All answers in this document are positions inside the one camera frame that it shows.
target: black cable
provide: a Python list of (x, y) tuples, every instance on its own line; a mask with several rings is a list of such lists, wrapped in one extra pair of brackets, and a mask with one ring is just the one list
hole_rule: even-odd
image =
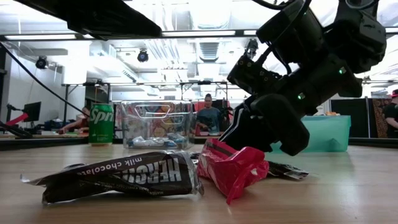
[(30, 77), (32, 77), (39, 85), (41, 85), (43, 88), (45, 88), (45, 89), (46, 89), (47, 91), (49, 91), (51, 94), (53, 94), (54, 96), (56, 96), (58, 99), (62, 100), (62, 101), (63, 101), (64, 103), (66, 103), (67, 105), (71, 106), (72, 108), (76, 109), (77, 111), (81, 112), (82, 114), (85, 114), (85, 115), (87, 115), (87, 116), (90, 116), (89, 114), (84, 113), (81, 109), (77, 108), (77, 107), (74, 106), (73, 104), (71, 104), (71, 103), (69, 103), (68, 101), (64, 100), (61, 96), (58, 96), (56, 93), (54, 93), (54, 91), (52, 91), (52, 90), (49, 89), (47, 86), (45, 86), (39, 79), (37, 79), (37, 78), (32, 74), (32, 72), (29, 71), (29, 69), (27, 69), (27, 68), (25, 67), (25, 65), (24, 65), (22, 62), (20, 62), (20, 61), (18, 60), (18, 58), (15, 57), (15, 56), (7, 49), (7, 47), (5, 47), (1, 42), (0, 42), (0, 47), (2, 47), (2, 48), (7, 52), (7, 54), (10, 55), (10, 56), (12, 57), (12, 59), (14, 59), (14, 60), (18, 63), (18, 65), (21, 66), (22, 69), (25, 70), (25, 72), (26, 72)]
[(285, 35), (289, 30), (293, 29), (298, 22), (301, 21), (301, 18), (310, 8), (312, 0), (305, 0), (304, 4), (302, 5), (301, 9), (298, 11), (296, 17), (292, 20), (292, 22), (279, 34), (279, 36), (275, 39), (275, 41), (267, 48), (267, 50), (262, 53), (256, 63), (262, 65), (266, 60), (268, 55), (274, 50), (276, 43), (281, 40), (281, 37)]
[(275, 4), (271, 4), (269, 2), (265, 2), (263, 0), (252, 0), (255, 3), (259, 4), (260, 6), (264, 6), (267, 7), (269, 9), (273, 9), (273, 10), (282, 10), (284, 7), (286, 7), (286, 4), (283, 5), (275, 5)]
[(352, 8), (352, 9), (356, 9), (356, 10), (364, 10), (364, 9), (369, 9), (370, 7), (375, 6), (377, 3), (379, 3), (379, 0), (373, 0), (372, 2), (367, 3), (364, 6), (354, 6), (352, 5), (349, 0), (346, 0), (346, 4), (348, 7)]

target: candy wrapper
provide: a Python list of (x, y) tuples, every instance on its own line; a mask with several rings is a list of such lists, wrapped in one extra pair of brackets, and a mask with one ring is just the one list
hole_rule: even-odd
[(43, 203), (55, 203), (110, 190), (133, 195), (203, 194), (196, 168), (187, 152), (150, 152), (95, 164), (75, 164), (36, 180), (21, 181), (46, 187)]
[(243, 188), (266, 177), (265, 154), (253, 147), (234, 150), (216, 139), (208, 139), (198, 161), (198, 175), (213, 180), (227, 196), (226, 203), (242, 196)]
[(296, 180), (301, 180), (309, 175), (307, 171), (301, 170), (288, 164), (279, 164), (271, 161), (269, 161), (268, 163), (268, 174), (273, 175), (274, 177), (289, 177)]

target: sprite logo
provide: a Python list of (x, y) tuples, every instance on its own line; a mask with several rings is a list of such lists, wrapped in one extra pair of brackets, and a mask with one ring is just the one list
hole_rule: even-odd
[(99, 111), (97, 108), (94, 108), (90, 115), (90, 120), (92, 120), (94, 124), (98, 124), (99, 121), (113, 121), (112, 112), (105, 113), (103, 111)]

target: plastic bin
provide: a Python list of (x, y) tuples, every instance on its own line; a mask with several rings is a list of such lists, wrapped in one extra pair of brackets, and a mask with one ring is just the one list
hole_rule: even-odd
[(123, 145), (128, 149), (188, 149), (192, 103), (123, 101)]
[[(307, 148), (302, 152), (345, 152), (348, 148), (350, 116), (305, 116), (303, 124), (310, 132)], [(271, 145), (273, 152), (282, 152), (280, 142)]]

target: green soda can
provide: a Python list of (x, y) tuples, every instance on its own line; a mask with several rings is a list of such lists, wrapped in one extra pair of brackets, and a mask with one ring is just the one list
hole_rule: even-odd
[(92, 146), (112, 144), (113, 114), (112, 105), (106, 103), (95, 103), (91, 107), (88, 142)]

